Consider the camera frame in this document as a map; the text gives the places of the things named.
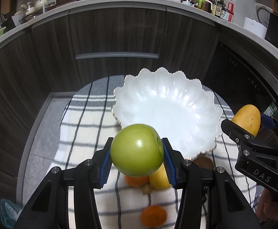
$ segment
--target white bowl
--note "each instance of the white bowl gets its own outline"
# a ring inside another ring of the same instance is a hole
[[[182,71],[142,69],[136,77],[127,75],[114,96],[112,113],[122,128],[150,125],[184,158],[193,160],[213,150],[221,135],[223,111],[215,106],[213,92],[204,91],[198,79],[189,80]]]

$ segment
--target teapot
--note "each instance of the teapot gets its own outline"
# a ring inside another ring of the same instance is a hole
[[[29,15],[35,12],[35,7],[33,2],[28,2],[26,5],[22,4],[21,7],[24,9],[24,14]]]

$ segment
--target green apple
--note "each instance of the green apple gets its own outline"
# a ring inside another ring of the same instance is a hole
[[[123,128],[112,141],[110,157],[124,175],[146,177],[159,169],[164,151],[154,128],[133,124]]]

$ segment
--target plastic bag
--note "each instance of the plastic bag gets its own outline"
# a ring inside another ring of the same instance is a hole
[[[0,219],[1,223],[8,229],[12,229],[21,213],[22,209],[15,203],[1,199],[0,201]]]

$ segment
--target human hand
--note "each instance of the human hand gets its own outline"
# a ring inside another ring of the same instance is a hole
[[[267,219],[278,220],[278,202],[274,202],[273,199],[271,192],[264,189],[256,210],[256,216],[260,223],[267,221]]]

